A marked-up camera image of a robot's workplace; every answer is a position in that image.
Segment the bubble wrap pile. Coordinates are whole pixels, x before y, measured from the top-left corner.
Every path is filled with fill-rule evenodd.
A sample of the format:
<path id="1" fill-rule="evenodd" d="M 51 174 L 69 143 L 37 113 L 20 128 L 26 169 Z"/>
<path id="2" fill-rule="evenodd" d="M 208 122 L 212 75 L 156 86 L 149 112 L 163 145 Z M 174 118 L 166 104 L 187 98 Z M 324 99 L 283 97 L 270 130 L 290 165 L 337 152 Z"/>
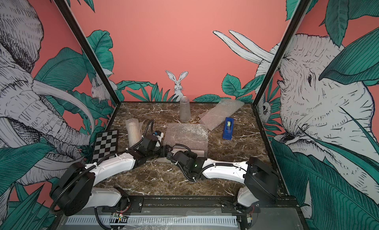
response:
<path id="1" fill-rule="evenodd" d="M 186 151 L 182 144 L 196 153 L 198 157 L 208 156 L 208 129 L 202 124 L 170 123 L 163 130 L 163 145 L 173 147 L 173 152 Z"/>

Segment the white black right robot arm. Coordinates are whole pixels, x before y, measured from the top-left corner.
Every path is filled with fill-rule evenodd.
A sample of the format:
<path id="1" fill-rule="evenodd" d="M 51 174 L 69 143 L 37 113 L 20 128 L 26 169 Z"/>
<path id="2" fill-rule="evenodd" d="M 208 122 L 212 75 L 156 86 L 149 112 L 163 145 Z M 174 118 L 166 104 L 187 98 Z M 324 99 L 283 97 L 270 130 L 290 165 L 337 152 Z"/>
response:
<path id="1" fill-rule="evenodd" d="M 253 213 L 258 210 L 260 201 L 275 203 L 278 200 L 278 172 L 256 157 L 242 162 L 221 162 L 198 157 L 190 151 L 176 151 L 169 152 L 167 159 L 191 182 L 223 179 L 244 184 L 233 203 L 237 212 Z"/>

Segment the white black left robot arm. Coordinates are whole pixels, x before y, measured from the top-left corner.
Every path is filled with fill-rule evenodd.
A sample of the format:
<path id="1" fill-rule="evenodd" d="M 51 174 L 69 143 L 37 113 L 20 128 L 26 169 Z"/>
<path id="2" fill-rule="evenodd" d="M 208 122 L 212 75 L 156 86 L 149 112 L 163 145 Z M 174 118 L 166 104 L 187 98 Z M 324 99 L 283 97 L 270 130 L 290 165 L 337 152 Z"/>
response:
<path id="1" fill-rule="evenodd" d="M 75 162 L 67 169 L 50 192 L 53 203 L 49 213 L 61 211 L 72 216 L 84 208 L 100 206 L 118 206 L 124 212 L 128 195 L 121 188 L 102 189 L 96 185 L 116 174 L 136 169 L 149 159 L 167 154 L 161 144 L 164 134 L 153 130 L 154 123 L 153 119 L 150 120 L 142 138 L 120 152 L 117 150 L 117 130 L 97 134 L 93 162 L 86 165 Z"/>

